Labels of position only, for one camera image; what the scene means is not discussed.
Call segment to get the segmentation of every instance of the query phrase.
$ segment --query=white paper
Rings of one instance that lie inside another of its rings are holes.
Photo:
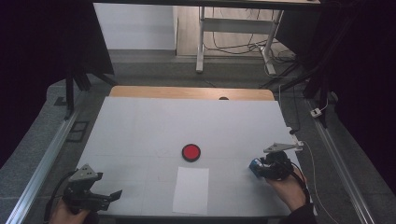
[[[209,169],[178,167],[173,212],[207,215]]]

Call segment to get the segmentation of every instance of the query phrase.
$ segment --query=wall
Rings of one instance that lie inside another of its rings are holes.
[[[176,49],[172,6],[94,4],[108,49]]]

